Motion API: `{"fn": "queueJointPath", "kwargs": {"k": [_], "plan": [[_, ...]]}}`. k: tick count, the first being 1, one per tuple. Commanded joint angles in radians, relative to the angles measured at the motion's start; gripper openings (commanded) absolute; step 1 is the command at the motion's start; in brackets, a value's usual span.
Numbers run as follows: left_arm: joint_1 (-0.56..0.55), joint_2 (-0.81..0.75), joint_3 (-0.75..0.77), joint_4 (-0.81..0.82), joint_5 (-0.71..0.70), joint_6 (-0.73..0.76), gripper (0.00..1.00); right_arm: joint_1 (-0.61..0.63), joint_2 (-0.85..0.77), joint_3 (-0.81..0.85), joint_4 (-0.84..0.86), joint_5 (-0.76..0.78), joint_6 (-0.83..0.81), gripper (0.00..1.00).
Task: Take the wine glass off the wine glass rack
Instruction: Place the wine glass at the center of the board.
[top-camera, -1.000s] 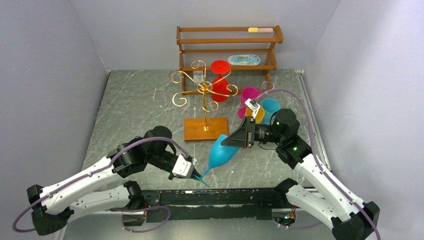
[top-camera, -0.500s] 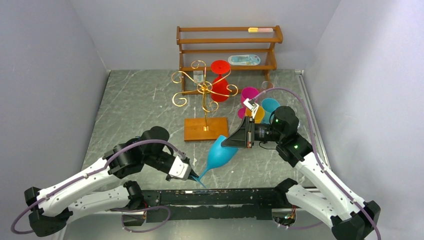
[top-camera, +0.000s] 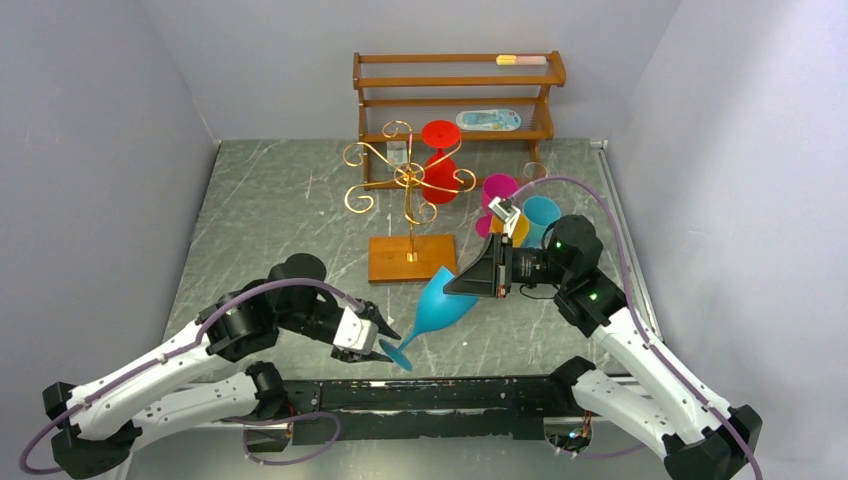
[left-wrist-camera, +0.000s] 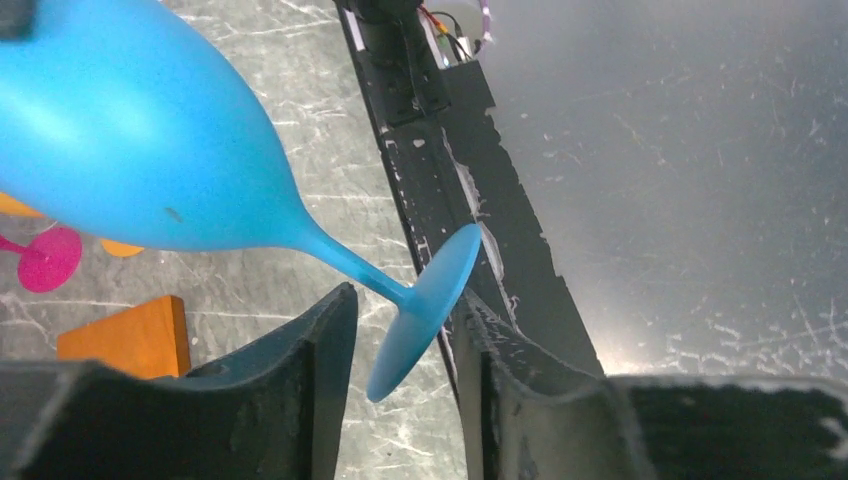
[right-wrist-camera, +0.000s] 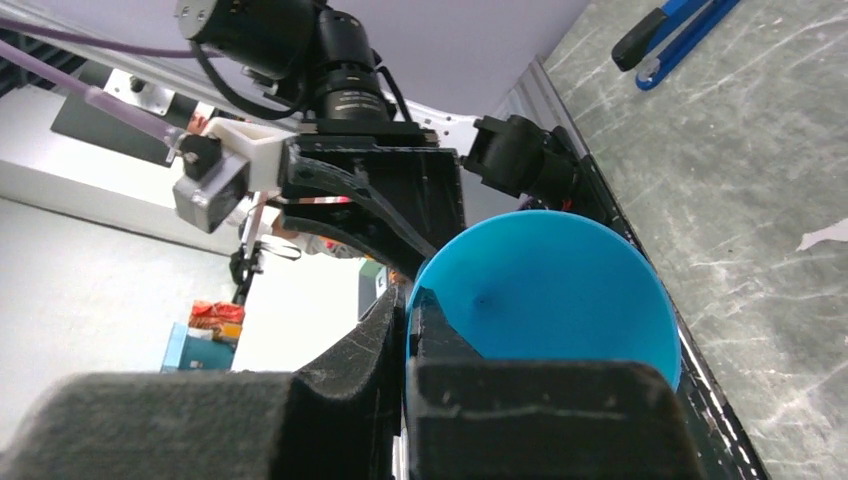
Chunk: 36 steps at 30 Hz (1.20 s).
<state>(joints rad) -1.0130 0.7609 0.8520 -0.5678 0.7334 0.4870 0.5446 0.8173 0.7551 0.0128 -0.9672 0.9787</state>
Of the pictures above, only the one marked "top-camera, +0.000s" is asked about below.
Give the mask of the yellow wine glass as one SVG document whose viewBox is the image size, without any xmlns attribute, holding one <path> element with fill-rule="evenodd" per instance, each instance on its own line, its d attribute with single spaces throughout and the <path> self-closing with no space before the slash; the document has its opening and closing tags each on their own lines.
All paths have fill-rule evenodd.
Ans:
<svg viewBox="0 0 848 480">
<path fill-rule="evenodd" d="M 490 219 L 490 224 L 488 228 L 489 233 L 503 233 L 504 232 L 504 224 L 497 217 L 492 216 Z M 527 220 L 524 214 L 520 214 L 513 229 L 512 233 L 512 244 L 516 248 L 521 248 L 524 244 L 524 241 L 529 233 L 529 221 Z"/>
</svg>

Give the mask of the blue wine glass back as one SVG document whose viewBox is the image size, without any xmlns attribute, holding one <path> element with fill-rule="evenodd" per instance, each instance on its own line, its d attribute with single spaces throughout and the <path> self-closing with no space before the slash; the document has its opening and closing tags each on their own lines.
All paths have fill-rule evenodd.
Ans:
<svg viewBox="0 0 848 480">
<path fill-rule="evenodd" d="M 458 323 L 477 303 L 479 298 L 471 295 L 449 294 L 444 287 L 455 278 L 455 274 L 441 267 L 423 288 L 416 307 L 412 332 L 396 346 L 381 339 L 379 345 L 384 354 L 405 371 L 411 372 L 413 365 L 404 349 L 422 334 L 432 333 Z"/>
</svg>

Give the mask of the blue wine glass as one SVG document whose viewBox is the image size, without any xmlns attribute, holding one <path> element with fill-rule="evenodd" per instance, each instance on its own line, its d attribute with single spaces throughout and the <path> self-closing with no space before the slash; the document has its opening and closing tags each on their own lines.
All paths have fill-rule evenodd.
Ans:
<svg viewBox="0 0 848 480">
<path fill-rule="evenodd" d="M 405 371 L 411 372 L 413 365 L 404 349 L 422 334 L 432 333 L 458 323 L 477 303 L 479 298 L 471 295 L 449 294 L 444 287 L 455 278 L 455 274 L 441 267 L 423 288 L 416 307 L 412 332 L 396 346 L 381 339 L 379 345 L 384 354 Z"/>
<path fill-rule="evenodd" d="M 529 225 L 523 246 L 525 248 L 539 248 L 544 232 L 549 225 L 559 220 L 561 210 L 553 200 L 547 197 L 531 196 L 524 201 L 522 212 Z"/>
</svg>

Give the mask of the gold wire glass rack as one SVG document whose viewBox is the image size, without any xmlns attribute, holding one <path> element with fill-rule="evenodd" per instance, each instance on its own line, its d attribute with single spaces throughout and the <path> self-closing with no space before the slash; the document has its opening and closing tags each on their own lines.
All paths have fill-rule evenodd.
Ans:
<svg viewBox="0 0 848 480">
<path fill-rule="evenodd" d="M 395 187 L 403 192 L 402 214 L 408 232 L 404 235 L 389 234 L 368 239 L 367 280 L 372 284 L 418 282 L 429 280 L 441 267 L 454 272 L 457 269 L 454 237 L 450 234 L 415 233 L 416 228 L 432 224 L 439 214 L 439 205 L 424 200 L 420 190 L 424 166 L 435 150 L 423 143 L 421 131 L 415 132 L 404 121 L 386 123 L 381 129 L 381 135 L 386 141 L 407 142 L 408 161 L 405 164 L 392 168 L 386 155 L 365 141 L 351 143 L 342 152 L 343 162 L 349 167 L 366 167 L 370 157 L 375 156 L 391 168 L 391 176 L 387 180 L 372 181 L 366 178 L 348 188 L 344 195 L 344 204 L 348 211 L 365 214 L 372 210 L 376 204 L 374 196 L 370 194 L 372 190 Z M 461 147 L 462 138 L 449 151 L 452 160 Z M 475 173 L 467 168 L 456 165 L 454 177 L 459 181 L 457 196 L 471 192 L 477 187 L 478 179 Z"/>
</svg>

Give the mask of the magenta wine glass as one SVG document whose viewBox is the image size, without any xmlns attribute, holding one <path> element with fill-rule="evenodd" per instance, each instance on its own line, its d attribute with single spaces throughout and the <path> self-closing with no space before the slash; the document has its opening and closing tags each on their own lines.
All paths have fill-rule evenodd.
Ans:
<svg viewBox="0 0 848 480">
<path fill-rule="evenodd" d="M 489 175 L 483 181 L 481 190 L 482 216 L 475 223 L 475 231 L 481 238 L 485 238 L 488 235 L 493 217 L 493 213 L 489 209 L 489 204 L 495 197 L 507 198 L 511 196 L 518 188 L 518 182 L 515 178 L 504 173 Z"/>
</svg>

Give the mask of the clear wine glass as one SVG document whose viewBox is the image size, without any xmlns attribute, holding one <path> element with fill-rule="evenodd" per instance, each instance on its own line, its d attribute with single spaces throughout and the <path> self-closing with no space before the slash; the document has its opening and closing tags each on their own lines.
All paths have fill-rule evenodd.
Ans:
<svg viewBox="0 0 848 480">
<path fill-rule="evenodd" d="M 544 164 L 535 161 L 528 162 L 522 167 L 519 185 L 524 186 L 547 175 L 548 169 Z"/>
</svg>

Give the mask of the red wine glass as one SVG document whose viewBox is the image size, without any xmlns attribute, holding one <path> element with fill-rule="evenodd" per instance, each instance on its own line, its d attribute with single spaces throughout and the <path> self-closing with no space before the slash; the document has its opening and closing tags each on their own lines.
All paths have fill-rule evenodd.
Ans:
<svg viewBox="0 0 848 480">
<path fill-rule="evenodd" d="M 449 156 L 450 149 L 461 140 L 459 127 L 448 120 L 433 120 L 422 128 L 421 139 L 435 150 L 424 166 L 421 195 L 435 205 L 450 203 L 459 191 L 459 181 L 454 177 L 456 165 Z"/>
</svg>

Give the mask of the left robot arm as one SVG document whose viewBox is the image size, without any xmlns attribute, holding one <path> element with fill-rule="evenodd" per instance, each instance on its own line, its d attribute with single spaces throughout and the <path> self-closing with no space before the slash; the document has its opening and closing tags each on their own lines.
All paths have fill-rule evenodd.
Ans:
<svg viewBox="0 0 848 480">
<path fill-rule="evenodd" d="M 46 388 L 56 470 L 88 479 L 198 424 L 295 415 L 277 367 L 255 359 L 282 331 L 328 345 L 345 363 L 382 361 L 377 338 L 396 337 L 375 303 L 327 283 L 318 257 L 293 254 L 122 368 L 83 385 Z"/>
</svg>

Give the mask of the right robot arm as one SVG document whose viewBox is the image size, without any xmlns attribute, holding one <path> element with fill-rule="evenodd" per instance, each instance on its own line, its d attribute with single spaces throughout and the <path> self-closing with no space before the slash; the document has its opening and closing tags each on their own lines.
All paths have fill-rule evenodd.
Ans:
<svg viewBox="0 0 848 480">
<path fill-rule="evenodd" d="M 626 291 L 599 268 L 603 244 L 592 222 L 563 216 L 546 235 L 540 248 L 516 248 L 505 235 L 490 235 L 445 293 L 503 298 L 515 284 L 555 287 L 553 302 L 563 319 L 620 362 L 646 392 L 639 395 L 574 357 L 549 376 L 556 411 L 600 415 L 657 455 L 673 479 L 731 479 L 749 465 L 760 415 L 716 394 L 648 329 Z"/>
</svg>

